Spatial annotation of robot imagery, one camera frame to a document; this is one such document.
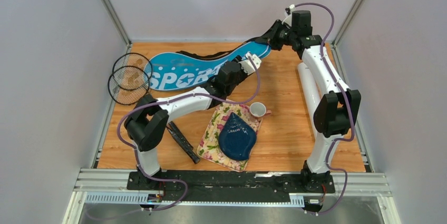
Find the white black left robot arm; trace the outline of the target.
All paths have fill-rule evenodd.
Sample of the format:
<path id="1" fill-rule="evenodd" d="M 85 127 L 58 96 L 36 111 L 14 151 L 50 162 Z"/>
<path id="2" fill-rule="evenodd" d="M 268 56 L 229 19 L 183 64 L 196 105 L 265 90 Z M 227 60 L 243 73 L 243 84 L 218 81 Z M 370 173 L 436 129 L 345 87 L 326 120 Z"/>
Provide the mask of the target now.
<path id="1" fill-rule="evenodd" d="M 169 122 L 181 116 L 212 109 L 227 99 L 234 89 L 252 74 L 259 74 L 261 59 L 251 53 L 244 60 L 238 56 L 227 61 L 218 73 L 205 83 L 183 94 L 155 99 L 147 94 L 133 110 L 119 121 L 118 138 L 130 146 L 142 173 L 141 183 L 149 190 L 156 189 L 162 181 L 157 146 Z"/>

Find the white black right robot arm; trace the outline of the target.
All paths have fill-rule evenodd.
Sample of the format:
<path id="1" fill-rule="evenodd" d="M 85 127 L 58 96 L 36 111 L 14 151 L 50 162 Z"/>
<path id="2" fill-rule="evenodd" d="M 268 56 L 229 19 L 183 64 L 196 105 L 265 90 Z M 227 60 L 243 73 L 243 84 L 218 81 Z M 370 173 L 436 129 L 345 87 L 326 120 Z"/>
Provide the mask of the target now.
<path id="1" fill-rule="evenodd" d="M 313 150 L 300 172 L 300 184 L 308 192 L 329 182 L 334 151 L 355 126 L 361 102 L 360 92 L 352 90 L 335 70 L 323 39 L 313 35 L 311 18 L 310 11 L 289 12 L 255 39 L 272 50 L 290 46 L 302 61 L 297 69 L 315 136 Z"/>

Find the grey shuttlecock tube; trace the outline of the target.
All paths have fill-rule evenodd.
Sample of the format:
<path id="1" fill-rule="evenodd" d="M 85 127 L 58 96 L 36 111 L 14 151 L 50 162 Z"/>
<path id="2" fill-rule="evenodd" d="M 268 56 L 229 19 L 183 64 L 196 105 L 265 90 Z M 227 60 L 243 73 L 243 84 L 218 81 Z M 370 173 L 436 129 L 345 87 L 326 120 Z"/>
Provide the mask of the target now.
<path id="1" fill-rule="evenodd" d="M 314 113 L 320 103 L 320 93 L 316 81 L 305 63 L 297 66 L 300 82 L 303 88 L 305 101 L 310 119 L 313 121 Z"/>

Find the blue sport racket bag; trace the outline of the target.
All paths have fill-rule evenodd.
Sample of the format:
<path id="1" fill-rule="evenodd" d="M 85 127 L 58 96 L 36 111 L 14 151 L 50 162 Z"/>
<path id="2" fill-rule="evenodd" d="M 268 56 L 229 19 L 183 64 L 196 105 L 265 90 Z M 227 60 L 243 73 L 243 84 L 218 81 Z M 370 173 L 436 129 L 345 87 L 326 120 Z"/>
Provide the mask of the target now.
<path id="1" fill-rule="evenodd" d="M 200 85 L 216 75 L 227 61 L 246 53 L 257 55 L 260 59 L 267 57 L 270 46 L 247 40 L 238 47 L 207 56 L 187 51 L 163 52 L 149 59 L 144 67 L 145 80 L 150 81 L 150 89 L 157 91 L 176 91 Z"/>

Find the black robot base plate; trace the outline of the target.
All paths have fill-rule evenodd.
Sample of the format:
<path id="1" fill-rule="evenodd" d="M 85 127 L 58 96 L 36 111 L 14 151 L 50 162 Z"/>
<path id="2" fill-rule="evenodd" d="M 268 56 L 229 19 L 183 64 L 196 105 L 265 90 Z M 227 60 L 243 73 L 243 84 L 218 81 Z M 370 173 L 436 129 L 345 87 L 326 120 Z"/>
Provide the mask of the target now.
<path id="1" fill-rule="evenodd" d="M 290 193 L 335 193 L 333 179 L 305 187 L 299 173 L 270 176 L 265 172 L 167 170 L 155 177 L 166 181 L 150 180 L 141 171 L 130 172 L 127 189 L 163 192 L 165 201 L 175 201 L 185 193 L 183 201 L 244 203 L 289 202 Z"/>

